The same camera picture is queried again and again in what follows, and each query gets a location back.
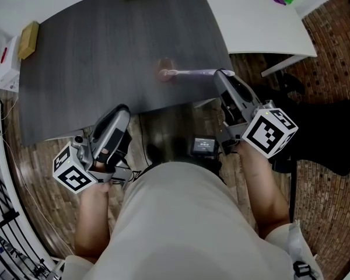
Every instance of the metal rack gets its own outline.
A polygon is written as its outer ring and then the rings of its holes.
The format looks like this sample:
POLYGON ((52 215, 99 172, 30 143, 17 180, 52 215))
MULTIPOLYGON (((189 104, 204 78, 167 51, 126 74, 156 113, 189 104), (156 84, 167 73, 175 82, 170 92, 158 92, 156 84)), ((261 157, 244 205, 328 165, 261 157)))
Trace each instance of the metal rack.
POLYGON ((0 101, 0 262, 11 279, 58 280, 60 272, 55 272, 56 262, 38 239, 18 198, 8 165, 1 120, 0 101))

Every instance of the wooden floor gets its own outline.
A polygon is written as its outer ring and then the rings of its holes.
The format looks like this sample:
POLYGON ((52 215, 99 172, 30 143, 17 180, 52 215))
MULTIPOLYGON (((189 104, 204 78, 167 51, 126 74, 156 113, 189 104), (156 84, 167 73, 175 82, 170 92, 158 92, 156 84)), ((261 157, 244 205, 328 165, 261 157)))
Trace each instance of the wooden floor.
MULTIPOLYGON (((259 72, 267 64, 262 55, 232 56, 236 72, 248 83, 268 82, 275 86, 275 78, 263 80, 259 72)), ((0 99, 4 102, 4 111, 11 108, 16 94, 0 90, 0 99)), ((41 142, 29 147, 20 144, 18 105, 10 112, 4 123, 5 137, 12 149, 20 171, 15 173, 15 180, 21 199, 29 217, 50 253, 57 257, 71 254, 74 247, 74 230, 78 216, 79 198, 66 190, 53 178, 52 159, 67 143, 67 139, 41 142)), ((191 104, 166 108, 160 111, 141 114, 144 145, 154 143, 160 147, 168 160, 173 159, 171 141, 174 137, 191 140, 192 135, 213 135, 222 123, 220 101, 215 100, 200 108, 191 104)), ((134 170, 146 167, 143 155, 139 117, 133 116, 129 125, 132 142, 127 160, 134 170)), ((237 199, 239 208, 248 222, 254 227, 244 177, 239 156, 229 155, 220 158, 223 166, 221 176, 231 194, 237 199)), ((276 175, 277 182, 286 196, 289 196, 290 180, 286 175, 276 175)), ((110 226, 114 227, 123 201, 123 192, 119 185, 110 191, 110 226)))

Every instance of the strap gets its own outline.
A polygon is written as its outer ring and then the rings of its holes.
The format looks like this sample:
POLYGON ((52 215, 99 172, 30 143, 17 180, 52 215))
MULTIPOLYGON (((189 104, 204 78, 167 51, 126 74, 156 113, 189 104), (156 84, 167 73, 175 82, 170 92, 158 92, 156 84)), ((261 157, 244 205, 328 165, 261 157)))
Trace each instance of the strap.
POLYGON ((97 157, 97 161, 100 163, 106 163, 107 159, 110 157, 110 153, 102 153, 100 152, 99 156, 97 157))

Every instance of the beige object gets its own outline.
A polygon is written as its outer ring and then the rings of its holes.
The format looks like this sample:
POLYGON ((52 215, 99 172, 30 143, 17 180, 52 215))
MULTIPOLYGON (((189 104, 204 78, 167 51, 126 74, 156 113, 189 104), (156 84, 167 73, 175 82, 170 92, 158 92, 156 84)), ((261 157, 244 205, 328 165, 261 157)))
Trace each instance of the beige object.
POLYGON ((26 28, 22 30, 21 41, 19 43, 18 57, 26 59, 36 49, 37 32, 39 30, 39 23, 33 21, 26 28))

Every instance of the white table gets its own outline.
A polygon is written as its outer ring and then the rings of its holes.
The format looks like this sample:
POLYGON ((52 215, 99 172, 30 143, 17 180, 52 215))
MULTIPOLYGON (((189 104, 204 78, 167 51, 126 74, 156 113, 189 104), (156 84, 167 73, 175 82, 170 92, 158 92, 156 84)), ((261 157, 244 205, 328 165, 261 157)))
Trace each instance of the white table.
POLYGON ((293 7, 273 0, 207 0, 229 54, 275 53, 290 58, 263 71, 263 77, 292 65, 316 51, 293 7))

